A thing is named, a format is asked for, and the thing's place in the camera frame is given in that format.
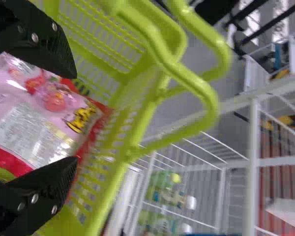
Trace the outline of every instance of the snack bag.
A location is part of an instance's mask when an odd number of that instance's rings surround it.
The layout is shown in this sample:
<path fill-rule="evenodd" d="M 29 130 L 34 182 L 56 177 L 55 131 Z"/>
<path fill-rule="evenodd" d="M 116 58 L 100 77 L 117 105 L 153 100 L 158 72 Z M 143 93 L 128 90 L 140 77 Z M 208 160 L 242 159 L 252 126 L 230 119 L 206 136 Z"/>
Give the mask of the snack bag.
<path fill-rule="evenodd" d="M 111 109 L 63 80 L 0 55 L 0 167 L 16 177 L 76 153 L 82 161 L 109 117 Z"/>

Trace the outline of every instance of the plastic bottle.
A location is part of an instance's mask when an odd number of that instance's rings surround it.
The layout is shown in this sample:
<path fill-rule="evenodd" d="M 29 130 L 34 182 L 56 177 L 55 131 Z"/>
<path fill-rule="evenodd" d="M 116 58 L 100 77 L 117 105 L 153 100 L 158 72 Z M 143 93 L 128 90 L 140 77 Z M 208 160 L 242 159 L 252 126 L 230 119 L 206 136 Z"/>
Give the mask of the plastic bottle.
<path fill-rule="evenodd" d="M 145 225 L 141 236 L 179 236 L 192 233 L 190 225 L 170 216 L 142 210 L 139 225 Z"/>

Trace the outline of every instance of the cart handle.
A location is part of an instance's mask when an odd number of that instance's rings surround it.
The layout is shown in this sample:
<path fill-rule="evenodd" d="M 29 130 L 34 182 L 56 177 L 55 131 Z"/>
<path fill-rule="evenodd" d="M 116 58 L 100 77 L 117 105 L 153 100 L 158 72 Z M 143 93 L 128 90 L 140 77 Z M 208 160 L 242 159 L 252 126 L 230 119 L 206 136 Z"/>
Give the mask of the cart handle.
<path fill-rule="evenodd" d="M 129 24 L 144 37 L 147 41 L 147 49 L 158 65 L 165 73 L 172 76 L 179 83 L 178 86 L 165 91 L 161 95 L 161 98 L 169 98 L 186 89 L 197 96 L 204 103 L 207 110 L 206 114 L 199 120 L 171 134 L 163 136 L 160 140 L 147 144 L 146 148 L 133 150 L 135 153 L 131 154 L 131 158 L 135 159 L 138 155 L 147 154 L 151 152 L 151 150 L 160 149 L 170 143 L 177 142 L 182 137 L 196 135 L 200 130 L 209 128 L 217 121 L 219 113 L 218 97 L 208 81 L 228 71 L 231 65 L 231 53 L 223 37 L 208 23 L 198 17 L 193 10 L 184 3 L 184 0 L 168 0 L 168 2 L 171 3 L 171 10 L 174 14 L 177 15 L 181 22 L 183 22 L 200 40 L 211 47 L 219 59 L 218 66 L 205 72 L 202 75 L 203 78 L 197 76 L 186 66 L 178 62 L 178 56 L 170 52 L 158 27 L 133 6 L 133 1 L 135 1 L 136 6 L 141 4 L 142 7 L 148 4 L 146 0 L 100 0 L 100 3 L 101 6 L 104 7 L 104 10 L 110 14 L 118 15 L 125 23 Z M 134 144 L 141 139 L 141 132 L 136 132 L 133 135 L 137 136 L 132 137 Z"/>

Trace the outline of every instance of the bottle cap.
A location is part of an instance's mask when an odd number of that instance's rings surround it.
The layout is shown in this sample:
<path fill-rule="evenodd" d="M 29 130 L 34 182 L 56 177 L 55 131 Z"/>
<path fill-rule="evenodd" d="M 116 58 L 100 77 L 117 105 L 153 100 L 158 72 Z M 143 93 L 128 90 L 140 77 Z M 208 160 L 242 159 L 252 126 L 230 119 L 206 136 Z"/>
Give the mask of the bottle cap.
<path fill-rule="evenodd" d="M 186 208 L 189 210 L 195 210 L 197 207 L 197 199 L 193 196 L 186 196 Z"/>
<path fill-rule="evenodd" d="M 173 173 L 172 174 L 172 182 L 174 182 L 174 183 L 180 183 L 181 182 L 180 175 Z"/>
<path fill-rule="evenodd" d="M 178 233 L 183 234 L 183 235 L 191 234 L 192 233 L 192 227 L 190 225 L 186 224 L 186 223 L 182 223 L 178 227 Z"/>

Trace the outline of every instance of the product on shelf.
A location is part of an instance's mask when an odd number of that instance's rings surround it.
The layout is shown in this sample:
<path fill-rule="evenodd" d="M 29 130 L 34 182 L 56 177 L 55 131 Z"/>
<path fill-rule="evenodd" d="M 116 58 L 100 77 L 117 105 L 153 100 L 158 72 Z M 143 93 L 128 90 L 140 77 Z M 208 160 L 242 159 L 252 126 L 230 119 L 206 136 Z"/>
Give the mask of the product on shelf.
<path fill-rule="evenodd" d="M 142 236 L 179 236 L 192 233 L 192 228 L 168 215 L 142 210 L 139 225 L 144 226 Z"/>
<path fill-rule="evenodd" d="M 181 191 L 173 191 L 173 186 L 181 182 L 180 176 L 171 171 L 155 171 L 152 173 L 146 199 L 176 206 L 179 209 L 187 208 L 194 210 L 197 200 L 193 196 L 185 195 Z"/>
<path fill-rule="evenodd" d="M 150 177 L 149 184 L 158 189 L 172 189 L 172 187 L 180 183 L 180 175 L 172 171 L 154 171 Z"/>
<path fill-rule="evenodd" d="M 77 150 L 81 156 L 88 145 L 83 144 L 85 134 L 88 142 L 94 141 L 110 109 L 71 91 L 63 81 L 7 53 L 0 55 L 0 168 L 18 177 Z"/>

